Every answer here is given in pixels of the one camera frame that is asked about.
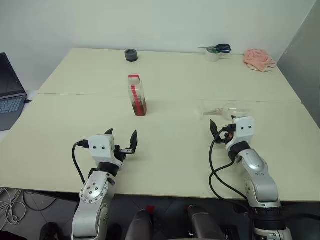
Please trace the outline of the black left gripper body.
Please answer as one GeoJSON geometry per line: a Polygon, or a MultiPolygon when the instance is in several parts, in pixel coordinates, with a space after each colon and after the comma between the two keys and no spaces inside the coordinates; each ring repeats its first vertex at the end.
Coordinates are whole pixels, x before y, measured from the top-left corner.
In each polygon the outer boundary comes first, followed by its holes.
{"type": "Polygon", "coordinates": [[[123,162],[126,159],[127,155],[132,155],[133,150],[130,148],[121,148],[119,145],[115,145],[115,149],[113,151],[114,157],[123,162]]]}

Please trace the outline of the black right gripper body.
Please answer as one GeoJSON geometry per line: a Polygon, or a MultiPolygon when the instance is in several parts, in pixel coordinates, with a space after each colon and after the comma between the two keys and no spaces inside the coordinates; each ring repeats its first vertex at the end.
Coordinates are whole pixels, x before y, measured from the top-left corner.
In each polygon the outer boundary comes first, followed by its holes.
{"type": "Polygon", "coordinates": [[[225,144],[227,145],[233,138],[236,132],[236,124],[229,124],[223,127],[216,137],[216,144],[225,144]]]}

